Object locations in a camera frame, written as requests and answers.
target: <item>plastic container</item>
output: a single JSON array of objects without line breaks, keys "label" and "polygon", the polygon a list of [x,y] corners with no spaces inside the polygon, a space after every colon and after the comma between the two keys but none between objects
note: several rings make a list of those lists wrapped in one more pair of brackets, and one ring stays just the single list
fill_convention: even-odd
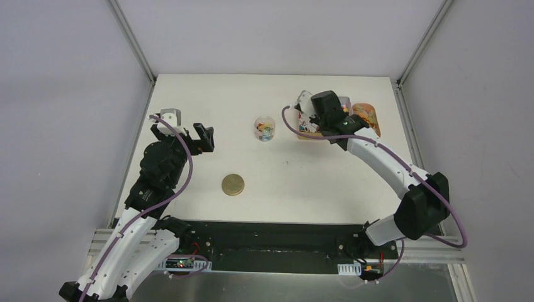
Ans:
[{"label": "plastic container", "polygon": [[254,135],[262,142],[268,142],[275,137],[275,121],[269,116],[260,116],[254,122]]}]

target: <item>cable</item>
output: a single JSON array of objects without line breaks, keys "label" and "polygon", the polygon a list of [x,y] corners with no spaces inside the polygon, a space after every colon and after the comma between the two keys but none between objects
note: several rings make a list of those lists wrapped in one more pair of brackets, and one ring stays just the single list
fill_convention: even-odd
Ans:
[{"label": "cable", "polygon": [[[128,221],[123,226],[123,228],[118,232],[120,235],[124,235],[124,232],[126,232],[126,230],[130,227],[130,225],[132,225],[136,220],[141,218],[141,216],[144,216],[144,215],[150,213],[151,211],[154,211],[155,209],[160,208],[161,206],[164,206],[164,205],[170,203],[174,198],[178,197],[178,195],[180,195],[185,190],[185,188],[187,187],[187,185],[191,181],[191,176],[193,175],[193,159],[191,158],[191,152],[189,151],[189,148],[187,147],[187,144],[185,143],[183,138],[180,136],[180,133],[178,133],[178,131],[176,131],[171,125],[169,125],[166,121],[160,119],[158,116],[150,115],[149,117],[151,119],[154,119],[154,120],[162,123],[165,127],[169,128],[169,130],[174,134],[174,136],[176,136],[176,138],[178,139],[178,141],[180,142],[182,147],[185,149],[185,153],[187,155],[187,161],[189,162],[189,171],[188,171],[187,178],[186,178],[184,184],[182,185],[182,187],[176,193],[174,193],[171,197],[165,199],[164,201],[162,201],[160,203],[157,203],[154,206],[151,206],[150,208],[146,209],[145,211],[142,211],[139,214],[135,215],[135,217],[133,217],[130,221]],[[100,267],[104,263],[104,260],[106,260],[107,256],[110,254],[111,250],[116,245],[116,243],[118,242],[119,239],[120,239],[120,237],[115,237],[113,239],[113,241],[111,242],[110,246],[104,251],[104,254],[102,254],[102,258],[100,258],[100,260],[98,261],[97,265],[94,267],[94,271],[91,274],[91,277],[89,277],[90,280],[94,280],[94,278],[98,274],[98,271],[100,270]],[[83,302],[85,296],[87,295],[87,291],[89,291],[89,288],[91,287],[91,285],[92,285],[92,283],[90,283],[90,282],[88,282],[85,285],[85,288],[84,288],[84,290],[82,292],[82,295],[80,296],[80,299],[78,300],[78,302]]]},{"label": "cable", "polygon": [[[400,240],[400,253],[399,253],[399,257],[397,258],[397,261],[395,261],[395,263],[393,263],[393,266],[387,270],[387,272],[384,273],[384,275],[382,275],[382,277],[376,279],[375,281],[377,282],[380,282],[382,281],[387,275],[389,275],[396,267],[397,265],[399,265],[399,263],[401,262],[401,259],[402,259],[402,256],[404,256],[404,239],[399,239]],[[357,286],[354,286],[354,287],[348,287],[346,285],[344,285],[341,281],[340,281],[341,285],[343,285],[345,288],[348,288],[348,289],[356,289],[364,284],[366,284],[365,282],[364,283],[360,283],[358,284]]]},{"label": "cable", "polygon": [[187,275],[170,274],[169,276],[172,276],[174,279],[184,279],[184,278],[189,278],[189,277],[196,276],[196,275],[200,274],[202,271],[204,271],[205,269],[207,269],[209,264],[210,264],[208,259],[206,259],[206,257],[204,257],[202,255],[170,255],[169,257],[167,257],[167,259],[181,259],[181,258],[200,258],[200,259],[204,260],[206,262],[206,264],[201,269],[199,269],[198,271],[190,272]]},{"label": "cable", "polygon": [[391,157],[393,157],[401,166],[403,166],[403,168],[405,168],[410,173],[410,175],[412,175],[421,184],[423,184],[423,186],[425,186],[428,189],[428,191],[432,192],[432,194],[434,194],[441,201],[441,203],[443,203],[443,205],[451,213],[452,218],[454,219],[454,221],[456,222],[456,225],[458,226],[458,229],[460,230],[460,236],[462,238],[462,243],[461,244],[455,244],[455,243],[449,242],[449,241],[447,241],[445,239],[442,239],[442,238],[437,237],[436,235],[433,235],[433,234],[430,234],[430,233],[425,233],[425,235],[427,235],[428,237],[431,237],[431,238],[433,238],[433,239],[435,239],[435,240],[437,240],[437,241],[439,241],[441,243],[447,244],[447,245],[449,245],[451,247],[455,247],[457,249],[462,249],[462,248],[467,246],[467,236],[465,234],[465,229],[464,229],[463,224],[460,221],[456,211],[452,208],[452,206],[449,204],[449,202],[443,197],[443,195],[441,195],[438,191],[436,191],[433,187],[431,187],[428,183],[426,183],[426,181],[424,181],[424,179],[421,176],[419,176],[417,173],[415,173],[412,170],[412,168],[410,168],[410,166],[402,160],[402,158],[400,158],[397,154],[395,154],[395,152],[391,151],[391,149],[389,149],[385,145],[382,145],[381,143],[376,142],[372,138],[363,137],[361,135],[347,134],[347,135],[333,135],[331,137],[314,137],[312,135],[307,135],[307,134],[304,134],[304,133],[300,133],[299,131],[297,131],[293,127],[291,127],[289,125],[287,119],[285,118],[285,111],[287,109],[289,109],[289,108],[291,108],[290,105],[285,106],[282,109],[283,122],[286,125],[286,127],[289,128],[289,130],[291,130],[292,132],[294,132],[297,135],[300,135],[301,137],[310,138],[310,139],[313,139],[313,140],[332,140],[332,139],[338,140],[338,139],[345,139],[345,138],[355,138],[357,140],[364,140],[366,142],[372,143],[376,147],[381,148],[386,153],[391,155]]}]

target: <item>white tabletop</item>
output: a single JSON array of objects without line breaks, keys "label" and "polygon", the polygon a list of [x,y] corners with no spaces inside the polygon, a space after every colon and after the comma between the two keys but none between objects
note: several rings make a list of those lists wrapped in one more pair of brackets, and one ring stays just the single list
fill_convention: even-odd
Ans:
[{"label": "white tabletop", "polygon": [[[181,110],[182,126],[193,138],[193,123],[215,128],[214,153],[193,158],[194,171],[185,192],[165,211],[185,220],[268,221],[287,223],[364,223],[392,214],[399,199],[360,159],[327,142],[297,139],[281,119],[302,90],[333,90],[352,104],[370,103],[376,111],[382,140],[409,159],[406,136],[387,77],[307,75],[177,75],[157,78],[148,113]],[[296,112],[288,118],[297,125]],[[276,121],[275,137],[260,142],[254,121]],[[116,216],[139,176],[143,150],[156,139],[145,120]],[[187,175],[182,173],[178,187]],[[231,173],[245,181],[243,192],[227,196],[221,181]]]}]

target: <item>white wall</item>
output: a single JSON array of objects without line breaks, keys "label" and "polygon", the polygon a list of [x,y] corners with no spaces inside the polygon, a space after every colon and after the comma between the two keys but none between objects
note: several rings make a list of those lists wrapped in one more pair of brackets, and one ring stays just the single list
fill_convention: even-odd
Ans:
[{"label": "white wall", "polygon": [[104,1],[1,1],[0,70],[0,301],[60,301],[111,215],[149,83]]},{"label": "white wall", "polygon": [[442,0],[120,1],[156,74],[399,77]]},{"label": "white wall", "polygon": [[532,0],[458,0],[405,89],[424,163],[449,177],[479,301],[532,300],[532,16]]}]

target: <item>purple cable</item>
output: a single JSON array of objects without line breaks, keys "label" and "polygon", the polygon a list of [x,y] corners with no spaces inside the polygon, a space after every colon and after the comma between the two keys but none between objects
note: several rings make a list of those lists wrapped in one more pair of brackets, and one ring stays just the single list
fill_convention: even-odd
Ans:
[{"label": "purple cable", "polygon": [[205,269],[207,269],[208,265],[210,264],[208,259],[206,259],[206,257],[204,257],[202,255],[170,255],[169,257],[167,257],[167,259],[180,259],[180,258],[200,258],[200,259],[202,259],[202,260],[204,260],[206,262],[206,265],[204,265],[198,271],[190,272],[187,275],[174,275],[174,274],[171,274],[171,276],[174,279],[184,279],[184,278],[189,278],[189,277],[196,276],[196,275],[200,274],[202,271],[204,271]]},{"label": "purple cable", "polygon": [[[132,225],[141,216],[144,216],[144,215],[150,213],[151,211],[154,211],[155,209],[160,208],[161,206],[164,206],[164,205],[170,203],[174,198],[178,197],[178,195],[180,195],[185,190],[185,188],[187,187],[187,185],[191,181],[191,176],[193,175],[193,159],[191,158],[191,152],[189,151],[189,148],[187,147],[187,144],[185,143],[183,138],[180,136],[180,133],[178,133],[178,131],[176,131],[171,125],[169,125],[166,121],[160,119],[158,116],[150,115],[149,117],[154,119],[154,120],[156,120],[156,121],[158,121],[158,122],[160,122],[160,123],[162,123],[165,127],[169,128],[169,130],[179,140],[180,144],[182,144],[182,147],[185,149],[185,153],[187,155],[187,161],[189,162],[189,172],[187,174],[187,178],[186,178],[184,184],[182,185],[182,187],[174,195],[172,195],[171,197],[165,199],[164,201],[162,201],[162,202],[160,202],[158,204],[155,204],[154,206],[151,206],[150,208],[146,209],[145,211],[142,211],[141,213],[137,214],[130,221],[128,221],[123,226],[123,228],[118,232],[120,235],[124,235],[124,232],[126,232],[126,230],[130,227],[130,225]],[[94,278],[98,274],[98,271],[100,270],[100,267],[102,266],[102,264],[104,264],[104,260],[106,260],[107,256],[110,254],[111,250],[113,249],[113,247],[115,246],[115,244],[118,242],[119,239],[120,239],[120,237],[115,237],[113,239],[113,241],[111,242],[110,246],[104,251],[104,254],[102,254],[102,258],[100,258],[100,261],[98,261],[98,263],[94,267],[94,271],[91,274],[91,277],[89,277],[91,280],[94,280]],[[78,300],[78,302],[83,302],[85,296],[87,295],[87,291],[89,291],[89,287],[91,287],[91,283],[87,283],[85,285],[85,288],[84,288],[84,290],[82,292],[82,295],[80,296],[80,299]]]},{"label": "purple cable", "polygon": [[296,133],[297,135],[300,135],[301,137],[311,138],[313,140],[332,140],[332,139],[337,140],[337,139],[342,139],[342,138],[355,138],[357,140],[364,140],[366,142],[370,142],[370,143],[376,145],[377,147],[380,147],[382,150],[384,150],[389,155],[391,155],[391,157],[393,157],[396,161],[398,161],[398,163],[401,166],[403,166],[403,168],[405,168],[413,177],[415,177],[415,179],[417,179],[421,184],[423,184],[423,186],[425,186],[428,189],[428,191],[432,192],[432,194],[434,194],[441,201],[441,203],[443,203],[443,205],[451,213],[452,218],[454,219],[454,221],[456,222],[456,225],[458,226],[458,229],[460,230],[460,236],[462,238],[462,243],[461,244],[452,243],[452,242],[449,242],[449,241],[447,241],[445,239],[442,239],[442,238],[437,237],[436,235],[433,235],[433,234],[430,234],[430,233],[425,233],[425,235],[427,235],[428,237],[431,237],[431,238],[433,238],[433,239],[435,239],[435,240],[437,240],[437,241],[439,241],[441,243],[447,244],[447,245],[449,245],[451,247],[455,247],[457,249],[462,249],[462,248],[467,246],[467,236],[465,234],[465,229],[464,229],[463,224],[460,221],[456,211],[452,208],[452,206],[449,204],[449,202],[443,197],[443,195],[441,195],[438,191],[436,191],[433,187],[431,187],[428,183],[426,183],[426,181],[424,181],[424,179],[421,176],[419,176],[417,173],[412,171],[412,168],[410,168],[410,166],[407,163],[405,163],[402,160],[402,158],[400,158],[397,154],[395,154],[395,152],[391,151],[391,149],[389,149],[385,145],[382,145],[381,143],[377,143],[375,140],[373,140],[371,138],[363,137],[363,136],[360,136],[360,135],[349,134],[349,135],[333,135],[331,137],[314,137],[312,135],[307,135],[307,134],[304,134],[304,133],[300,133],[299,131],[297,131],[293,127],[291,127],[289,125],[287,119],[285,118],[285,111],[287,109],[289,109],[290,107],[291,106],[288,105],[288,106],[285,106],[282,109],[283,122],[287,126],[287,128],[289,128],[289,130],[291,130],[292,132]]}]

